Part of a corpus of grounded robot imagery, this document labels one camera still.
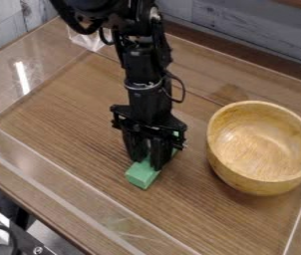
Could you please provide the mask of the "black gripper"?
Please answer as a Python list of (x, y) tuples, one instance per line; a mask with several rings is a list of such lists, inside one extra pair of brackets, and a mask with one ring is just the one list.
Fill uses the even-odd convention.
[(172, 113), (173, 104), (184, 98), (172, 96), (172, 81), (140, 86), (126, 83), (126, 89), (129, 104), (112, 106), (113, 127), (124, 131), (132, 160), (142, 162), (150, 153), (150, 166), (160, 171), (170, 162), (173, 152), (184, 149), (188, 125)]

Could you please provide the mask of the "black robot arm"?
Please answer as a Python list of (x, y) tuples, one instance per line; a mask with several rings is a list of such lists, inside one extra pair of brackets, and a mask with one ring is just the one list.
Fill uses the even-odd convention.
[(117, 49), (126, 71), (130, 102), (112, 106), (113, 126), (124, 133), (132, 160), (150, 159), (162, 169), (176, 149), (184, 148), (186, 124), (172, 114), (184, 102), (172, 93), (180, 80), (168, 69), (172, 48), (154, 0), (51, 0), (59, 16), (82, 35), (101, 35)]

